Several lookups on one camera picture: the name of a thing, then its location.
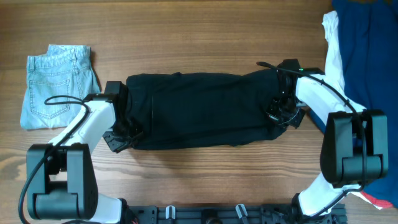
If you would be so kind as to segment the dark green shorts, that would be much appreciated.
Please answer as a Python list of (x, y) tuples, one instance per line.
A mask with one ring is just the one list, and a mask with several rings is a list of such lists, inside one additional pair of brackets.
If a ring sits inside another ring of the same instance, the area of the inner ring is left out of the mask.
[(274, 140), (286, 130), (266, 114), (279, 95), (273, 70), (140, 74), (128, 77), (126, 84), (126, 115), (140, 133), (134, 149), (239, 146)]

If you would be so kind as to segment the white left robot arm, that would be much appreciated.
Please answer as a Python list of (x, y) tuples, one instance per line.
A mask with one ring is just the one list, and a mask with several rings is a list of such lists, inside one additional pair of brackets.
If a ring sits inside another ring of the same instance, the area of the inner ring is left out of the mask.
[(47, 144), (27, 151), (27, 180), (18, 215), (27, 223), (23, 205), (35, 220), (64, 223), (139, 223), (122, 198), (100, 194), (91, 154), (103, 134), (121, 121), (121, 96), (89, 94), (81, 100), (62, 96), (62, 104), (81, 106), (78, 116)]

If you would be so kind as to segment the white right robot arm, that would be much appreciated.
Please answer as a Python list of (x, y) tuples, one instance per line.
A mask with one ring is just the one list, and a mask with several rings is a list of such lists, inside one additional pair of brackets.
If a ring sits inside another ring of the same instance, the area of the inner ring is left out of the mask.
[(292, 201), (290, 217), (315, 222), (331, 213), (348, 194), (366, 202), (364, 187), (388, 170), (387, 117), (352, 103), (341, 82), (328, 75), (290, 72), (293, 95), (311, 107), (325, 125), (321, 172)]

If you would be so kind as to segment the light blue folded jeans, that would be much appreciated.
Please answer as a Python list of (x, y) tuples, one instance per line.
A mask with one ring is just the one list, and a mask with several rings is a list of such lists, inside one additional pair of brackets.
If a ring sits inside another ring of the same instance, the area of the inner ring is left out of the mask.
[(47, 53), (27, 58), (27, 89), (22, 104), (22, 129), (60, 128), (79, 113), (79, 105), (46, 105), (67, 101), (65, 95), (83, 99), (100, 93), (97, 77), (91, 66), (91, 47), (87, 45), (49, 45)]

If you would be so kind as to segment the blue garment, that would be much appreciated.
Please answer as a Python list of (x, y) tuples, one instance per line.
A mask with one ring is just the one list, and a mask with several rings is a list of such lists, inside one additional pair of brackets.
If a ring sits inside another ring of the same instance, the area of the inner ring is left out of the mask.
[(345, 95), (387, 116), (389, 170), (365, 192), (397, 206), (397, 1), (332, 2)]

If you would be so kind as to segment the red and white garment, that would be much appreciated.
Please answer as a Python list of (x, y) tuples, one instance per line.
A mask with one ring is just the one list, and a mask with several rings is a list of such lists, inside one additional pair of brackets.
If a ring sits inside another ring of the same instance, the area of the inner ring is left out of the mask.
[(364, 201), (372, 204), (378, 210), (393, 207), (393, 204), (391, 204), (390, 202), (386, 200), (379, 200), (376, 197), (367, 194), (365, 191), (360, 192), (359, 194), (357, 194), (357, 196), (363, 199)]

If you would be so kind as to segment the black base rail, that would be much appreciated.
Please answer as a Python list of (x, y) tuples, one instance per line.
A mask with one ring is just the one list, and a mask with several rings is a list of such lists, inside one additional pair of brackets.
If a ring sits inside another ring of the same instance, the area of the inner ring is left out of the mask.
[(156, 207), (133, 206), (136, 223), (144, 224), (283, 224), (283, 223), (326, 223), (347, 224), (346, 209), (338, 204), (331, 212), (319, 217), (303, 217), (289, 204), (264, 204), (234, 207)]

